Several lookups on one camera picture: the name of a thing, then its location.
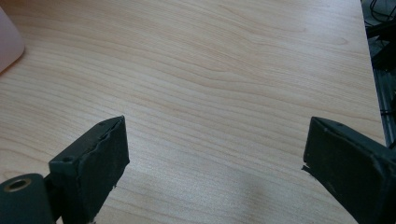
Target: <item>black plastic part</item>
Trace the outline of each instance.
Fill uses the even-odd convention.
[[[129,163],[125,119],[102,121],[49,162],[49,189],[60,191],[57,202],[65,224],[87,223],[99,212]]]
[[[64,210],[64,191],[61,188],[54,186],[51,180],[51,174],[44,178],[46,185],[47,195],[49,198],[49,205],[52,211],[52,220],[56,221],[61,216]]]
[[[20,175],[0,185],[0,223],[53,223],[41,175]]]
[[[359,223],[395,223],[395,152],[341,123],[312,118],[304,162]]]

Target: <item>wooden table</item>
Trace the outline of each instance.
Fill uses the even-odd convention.
[[[124,115],[98,223],[354,223],[301,171],[312,116],[383,143],[360,1],[14,1],[0,181]]]

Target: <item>black cable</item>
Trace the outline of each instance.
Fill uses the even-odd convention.
[[[393,10],[392,10],[392,11],[390,12],[390,14],[388,15],[387,21],[390,21],[390,18],[391,18],[391,16],[392,16],[393,12],[395,12],[395,10],[396,10],[396,6],[393,8]]]
[[[364,23],[366,23],[367,25],[369,25],[369,26],[373,26],[370,22],[368,22],[368,21],[364,21]]]
[[[386,19],[385,21],[389,21],[389,20],[392,18],[392,14],[393,14],[393,12],[396,10],[396,7],[394,7],[393,10],[390,12],[390,14],[387,15],[387,14],[384,14],[384,13],[381,13],[381,12],[377,12],[377,11],[374,10],[376,1],[377,1],[377,0],[373,0],[373,1],[370,3],[370,13],[371,13],[371,16],[373,17],[373,19],[375,19],[376,21],[379,21],[379,22],[384,22],[384,21],[383,21],[383,20],[380,20],[376,15],[382,16],[382,17],[387,17],[387,19]]]

